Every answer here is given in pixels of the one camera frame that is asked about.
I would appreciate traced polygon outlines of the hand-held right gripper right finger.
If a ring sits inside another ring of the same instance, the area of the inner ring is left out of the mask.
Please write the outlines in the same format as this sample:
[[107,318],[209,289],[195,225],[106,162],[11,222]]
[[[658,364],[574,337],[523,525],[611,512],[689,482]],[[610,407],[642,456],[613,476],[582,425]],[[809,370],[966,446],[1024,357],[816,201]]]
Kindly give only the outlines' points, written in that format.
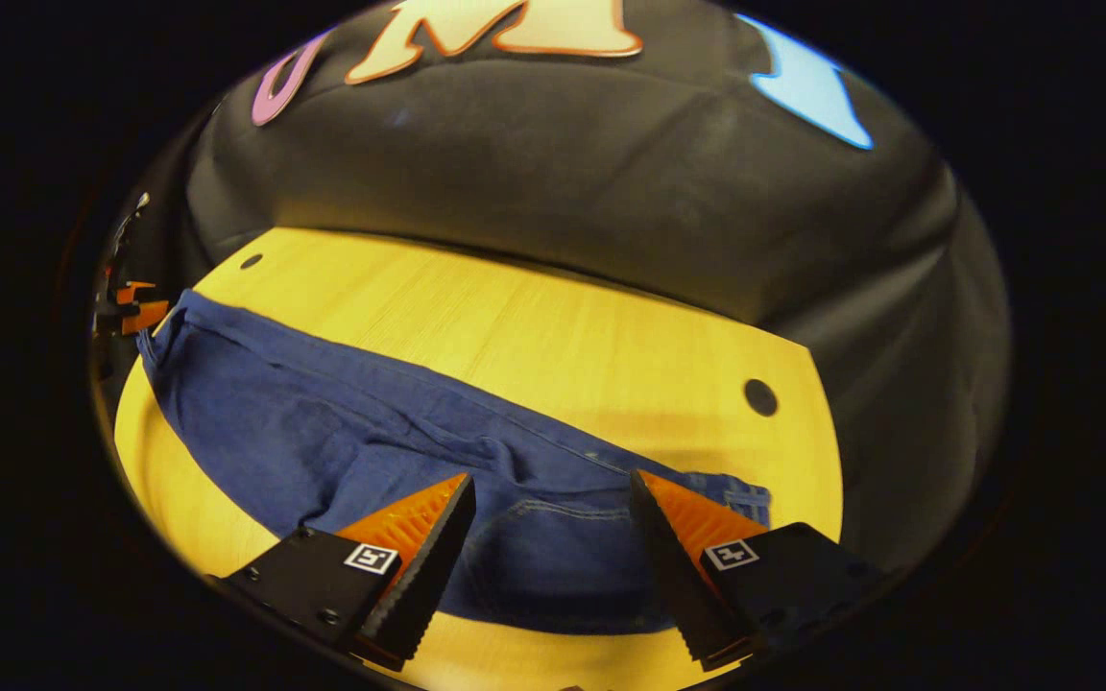
[[707,672],[803,646],[885,585],[881,569],[806,522],[764,528],[641,469],[632,515],[662,606]]

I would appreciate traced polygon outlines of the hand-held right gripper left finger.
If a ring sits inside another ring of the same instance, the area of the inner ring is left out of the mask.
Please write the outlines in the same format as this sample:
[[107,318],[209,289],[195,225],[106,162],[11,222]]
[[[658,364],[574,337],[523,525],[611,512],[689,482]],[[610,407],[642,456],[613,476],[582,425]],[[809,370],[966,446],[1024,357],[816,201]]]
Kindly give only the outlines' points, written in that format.
[[301,526],[207,584],[313,648],[401,672],[444,599],[474,512],[473,478],[461,473],[334,533]]

